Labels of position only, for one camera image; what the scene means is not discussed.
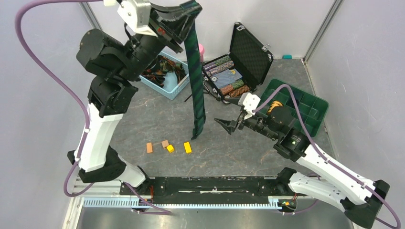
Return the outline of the green navy striped tie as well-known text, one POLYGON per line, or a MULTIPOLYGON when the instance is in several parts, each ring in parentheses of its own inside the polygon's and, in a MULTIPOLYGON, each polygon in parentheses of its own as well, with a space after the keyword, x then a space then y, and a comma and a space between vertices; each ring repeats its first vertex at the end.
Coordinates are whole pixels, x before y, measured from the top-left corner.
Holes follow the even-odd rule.
POLYGON ((202 133, 206 120, 202 63, 200 60, 195 19, 192 19, 190 31, 188 32, 188 35, 184 41, 184 45, 189 69, 194 113, 194 128, 192 131, 191 140, 195 140, 202 133))

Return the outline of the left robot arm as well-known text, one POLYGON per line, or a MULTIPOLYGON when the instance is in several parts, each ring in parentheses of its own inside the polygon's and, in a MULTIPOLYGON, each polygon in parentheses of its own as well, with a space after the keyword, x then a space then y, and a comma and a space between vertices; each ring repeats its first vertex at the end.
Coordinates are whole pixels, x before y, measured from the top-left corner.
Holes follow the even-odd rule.
POLYGON ((206 120, 204 86, 195 29, 202 6, 194 0, 171 7, 148 0, 106 0, 104 5, 117 5, 119 16, 134 35, 121 43, 99 29, 92 29, 81 39, 77 60, 95 77, 85 109, 89 121, 78 148, 70 151, 68 158, 79 166, 84 183, 118 179, 142 195, 150 188, 146 174, 126 162, 110 146, 110 141, 137 92, 132 82, 140 80, 166 47, 176 53, 186 52, 194 113, 192 138, 202 133, 206 120))

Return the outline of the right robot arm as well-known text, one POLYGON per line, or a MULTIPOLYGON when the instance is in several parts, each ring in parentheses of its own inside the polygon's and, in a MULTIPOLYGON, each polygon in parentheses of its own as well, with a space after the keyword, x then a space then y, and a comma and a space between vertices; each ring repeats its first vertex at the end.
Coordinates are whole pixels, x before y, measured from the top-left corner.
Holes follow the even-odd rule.
POLYGON ((236 120, 215 119, 228 134, 247 127, 274 140, 274 149, 282 157, 325 179, 321 182, 285 168, 276 181, 280 194, 293 191, 311 196, 336 207, 354 224, 365 229, 373 227, 390 189, 388 183, 365 178, 320 149, 306 132, 294 127, 299 118, 294 117, 287 107, 271 106, 267 114, 260 114, 259 97, 251 93, 237 98, 236 104, 241 107, 236 120))

